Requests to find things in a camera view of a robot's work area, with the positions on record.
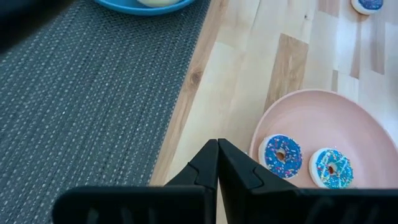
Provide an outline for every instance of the donut hole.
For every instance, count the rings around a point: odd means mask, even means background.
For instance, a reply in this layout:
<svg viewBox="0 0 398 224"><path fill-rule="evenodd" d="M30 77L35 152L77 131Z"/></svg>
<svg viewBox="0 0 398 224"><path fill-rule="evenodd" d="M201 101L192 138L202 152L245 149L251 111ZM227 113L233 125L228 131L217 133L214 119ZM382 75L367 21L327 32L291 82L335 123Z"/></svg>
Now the donut hole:
<svg viewBox="0 0 398 224"><path fill-rule="evenodd" d="M278 149L276 151L276 158L278 158L278 160L284 162L285 157L286 157L286 152L283 149Z"/></svg>
<svg viewBox="0 0 398 224"><path fill-rule="evenodd" d="M336 164L329 164L328 171L329 171L330 175L336 174L336 171L337 171Z"/></svg>

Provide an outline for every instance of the light wood plank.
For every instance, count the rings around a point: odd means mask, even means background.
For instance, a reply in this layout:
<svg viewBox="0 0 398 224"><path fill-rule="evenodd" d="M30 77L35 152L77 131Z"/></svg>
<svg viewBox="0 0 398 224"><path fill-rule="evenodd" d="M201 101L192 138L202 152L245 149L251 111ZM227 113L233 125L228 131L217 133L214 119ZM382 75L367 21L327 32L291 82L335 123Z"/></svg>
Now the light wood plank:
<svg viewBox="0 0 398 224"><path fill-rule="evenodd" d="M331 90L337 27L337 18L320 11L315 13L305 65L304 88Z"/></svg>
<svg viewBox="0 0 398 224"><path fill-rule="evenodd" d="M398 146L398 76L386 75L386 115L384 129L388 131L396 146Z"/></svg>
<svg viewBox="0 0 398 224"><path fill-rule="evenodd" d="M394 25L398 25L398 1L396 0L384 0L383 10L385 10L386 22L389 22Z"/></svg>
<svg viewBox="0 0 398 224"><path fill-rule="evenodd" d="M386 23L386 75L398 76L398 25Z"/></svg>
<svg viewBox="0 0 398 224"><path fill-rule="evenodd" d="M285 7L283 1L261 1L237 73L224 135L243 151L249 149L251 136L264 112Z"/></svg>
<svg viewBox="0 0 398 224"><path fill-rule="evenodd" d="M217 41L245 50L259 4L260 0L231 1L218 32Z"/></svg>
<svg viewBox="0 0 398 224"><path fill-rule="evenodd" d="M334 69L359 78L361 57L361 21L367 19L357 13L350 1L340 5L340 16L336 33Z"/></svg>
<svg viewBox="0 0 398 224"><path fill-rule="evenodd" d="M283 33L310 42L317 0L287 1Z"/></svg>
<svg viewBox="0 0 398 224"><path fill-rule="evenodd" d="M197 92L207 60L216 40L221 18L225 13L228 0L212 0L209 6L203 28L198 38L197 46L193 53L187 76L174 107L169 127L160 148L152 178L151 185L163 185L181 136L182 129L188 118L193 98Z"/></svg>
<svg viewBox="0 0 398 224"><path fill-rule="evenodd" d="M372 70L363 70L359 79L359 104L379 123L383 123L386 104L386 79Z"/></svg>
<svg viewBox="0 0 398 224"><path fill-rule="evenodd" d="M340 1L343 1L343 4L346 2L345 0L318 0L318 10L331 16L339 17Z"/></svg>
<svg viewBox="0 0 398 224"><path fill-rule="evenodd" d="M359 80L348 74L333 71L333 91L358 103L359 100Z"/></svg>
<svg viewBox="0 0 398 224"><path fill-rule="evenodd" d="M384 74L386 20L384 10L371 16L371 68L373 71Z"/></svg>
<svg viewBox="0 0 398 224"><path fill-rule="evenodd" d="M215 43L166 180L186 165L179 161L190 161L207 140L225 137L223 129L242 56L229 45Z"/></svg>

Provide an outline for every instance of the bowl rim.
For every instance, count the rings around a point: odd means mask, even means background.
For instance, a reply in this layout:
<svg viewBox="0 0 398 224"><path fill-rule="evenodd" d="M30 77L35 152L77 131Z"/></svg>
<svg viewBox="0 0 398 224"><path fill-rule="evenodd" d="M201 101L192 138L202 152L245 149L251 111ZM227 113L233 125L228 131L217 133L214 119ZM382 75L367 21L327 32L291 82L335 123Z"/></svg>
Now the bowl rim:
<svg viewBox="0 0 398 224"><path fill-rule="evenodd" d="M368 113L364 108L362 108L362 106L360 106L359 104L357 104L357 103L354 102L353 100L351 100L351 99L349 99L349 98L347 98L347 97L345 97L345 96L343 96L343 95L340 95L340 94L338 94L338 93L336 93L336 92L334 92L334 91L328 91L328 90L322 90L322 89L312 88L312 89L303 89L303 90L296 90L296 91L290 92L290 93L288 93L288 94L282 96L281 98L279 98L279 99L278 99L277 101L275 101L273 104L271 104L271 106L270 106L270 107L266 110L266 112L264 112L264 114L261 116L261 119L260 119L259 122L257 123L256 129L254 130L254 133L253 133L253 136L252 136L252 139L251 139L251 142L250 142L249 152L248 152L248 155L249 155L250 158L253 159L253 151L254 151L254 143L255 143L255 141L256 141L256 134L258 133L258 130L259 130L259 128L260 128L260 125L261 125L262 122L264 121L265 117L269 114L269 112L270 112L274 107L276 107L276 105L278 105L281 101L283 101L284 99L286 99L286 98L288 98L288 97L290 97L290 96L292 96L292 95L296 95L296 94L303 93L303 92L323 92L323 93L331 93L331 94L333 94L333 95L335 95L335 96L337 96L337 97L340 97L340 98L342 98L342 99L344 99L344 100L348 100L349 102L354 103L357 107L359 107L362 111L364 111L368 116L370 116L370 117L381 127L381 129L384 131L384 134L387 135L388 139L390 140L390 142L392 143L392 145L393 145L393 146L395 147L395 149L397 150L397 146L396 146L395 142L392 140L390 134L389 134L389 133L384 129L384 127L377 121L377 119L376 119L373 115L371 115L370 113Z"/></svg>
<svg viewBox="0 0 398 224"><path fill-rule="evenodd" d="M166 11L169 9L175 9L178 7L184 7L190 3L192 3L194 0L181 0L180 2L170 5L170 6L165 6L165 7L148 7L148 8L141 8L141 7L127 7L127 6L122 6L119 4L115 4L112 2L109 2L109 0L95 0L96 2L100 2L101 4L107 4L108 6L118 8L119 10L123 11L141 11L141 12L157 12L157 11Z"/></svg>

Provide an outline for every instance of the blue icing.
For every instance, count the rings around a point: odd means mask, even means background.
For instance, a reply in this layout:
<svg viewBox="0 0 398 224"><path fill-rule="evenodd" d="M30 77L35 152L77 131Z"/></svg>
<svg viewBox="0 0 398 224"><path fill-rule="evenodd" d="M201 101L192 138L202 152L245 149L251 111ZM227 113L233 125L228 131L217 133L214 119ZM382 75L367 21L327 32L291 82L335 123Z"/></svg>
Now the blue icing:
<svg viewBox="0 0 398 224"><path fill-rule="evenodd" d="M378 10L383 6L383 0L358 0L358 2L368 10Z"/></svg>
<svg viewBox="0 0 398 224"><path fill-rule="evenodd" d="M315 163L320 180L330 189L347 188L354 179L349 159L334 149L323 151Z"/></svg>
<svg viewBox="0 0 398 224"><path fill-rule="evenodd" d="M296 175L301 168L303 158L300 146L287 136L274 136L265 146L265 161L267 168L280 178L290 178ZM285 158L280 161L276 153L279 149L285 151Z"/></svg>

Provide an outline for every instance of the pink bowl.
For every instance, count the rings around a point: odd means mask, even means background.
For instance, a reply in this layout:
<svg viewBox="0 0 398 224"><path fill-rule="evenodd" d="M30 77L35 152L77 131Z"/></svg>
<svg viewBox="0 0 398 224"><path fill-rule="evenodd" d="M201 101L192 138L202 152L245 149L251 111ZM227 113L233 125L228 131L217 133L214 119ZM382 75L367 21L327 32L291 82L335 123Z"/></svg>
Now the pink bowl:
<svg viewBox="0 0 398 224"><path fill-rule="evenodd" d="M303 165L288 181L317 187L308 162L318 149L341 151L354 169L353 187L398 188L398 152L380 124L356 103L329 91L299 90L277 100L262 116L249 156L258 161L258 147L272 134L285 134L302 148Z"/></svg>

